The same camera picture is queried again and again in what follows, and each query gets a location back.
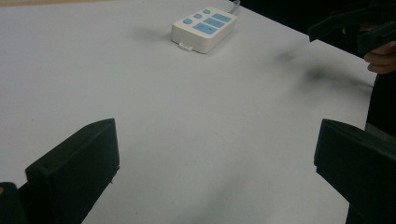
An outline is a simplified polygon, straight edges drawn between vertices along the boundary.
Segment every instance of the human hand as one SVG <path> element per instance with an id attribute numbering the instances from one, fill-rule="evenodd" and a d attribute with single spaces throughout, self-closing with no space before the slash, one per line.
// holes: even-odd
<path id="1" fill-rule="evenodd" d="M 377 26 L 370 23 L 360 25 L 361 31 L 371 31 Z M 396 41 L 390 41 L 388 44 L 374 49 L 364 55 L 364 61 L 369 63 L 367 69 L 378 74 L 387 74 L 396 71 Z"/>

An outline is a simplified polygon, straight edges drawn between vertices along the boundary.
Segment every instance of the wooden edge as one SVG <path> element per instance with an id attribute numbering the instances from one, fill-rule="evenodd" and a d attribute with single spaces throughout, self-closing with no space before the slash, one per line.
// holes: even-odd
<path id="1" fill-rule="evenodd" d="M 104 2 L 114 0 L 0 0 L 0 7 L 20 7 L 20 6 L 37 6 L 49 4 L 66 4 L 66 3 L 86 3 L 86 2 Z"/>

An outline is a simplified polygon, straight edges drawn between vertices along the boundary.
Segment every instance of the black object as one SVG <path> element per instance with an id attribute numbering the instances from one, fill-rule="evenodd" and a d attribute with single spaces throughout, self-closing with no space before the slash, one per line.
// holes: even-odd
<path id="1" fill-rule="evenodd" d="M 378 27 L 360 34 L 359 26 L 365 22 L 376 24 Z M 326 20 L 309 27 L 309 39 L 314 41 L 342 28 L 346 28 L 346 41 L 356 42 L 359 54 L 365 54 L 396 40 L 396 1 L 364 0 L 334 11 Z"/>
<path id="2" fill-rule="evenodd" d="M 346 223 L 396 223 L 396 147 L 351 125 L 324 119 L 315 165 L 349 201 Z"/>
<path id="3" fill-rule="evenodd" d="M 119 168 L 115 120 L 87 125 L 26 168 L 28 181 L 18 195 L 8 183 L 0 185 L 13 195 L 0 195 L 0 205 L 22 207 L 12 216 L 1 210 L 0 223 L 79 224 Z M 15 216 L 25 218 L 14 222 Z"/>

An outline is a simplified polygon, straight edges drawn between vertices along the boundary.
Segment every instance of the white remote control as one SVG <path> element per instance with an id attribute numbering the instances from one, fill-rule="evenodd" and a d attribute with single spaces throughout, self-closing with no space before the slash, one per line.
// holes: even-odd
<path id="1" fill-rule="evenodd" d="M 235 27 L 236 16 L 214 7 L 206 7 L 175 21 L 171 39 L 181 49 L 208 53 Z"/>

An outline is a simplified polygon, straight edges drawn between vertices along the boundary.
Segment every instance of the round blue button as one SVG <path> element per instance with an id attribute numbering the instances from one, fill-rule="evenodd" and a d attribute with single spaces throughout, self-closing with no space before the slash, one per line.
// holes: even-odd
<path id="1" fill-rule="evenodd" d="M 183 23 L 190 25 L 190 24 L 192 24 L 192 20 L 190 20 L 190 19 L 185 19 L 185 20 L 183 21 Z"/>

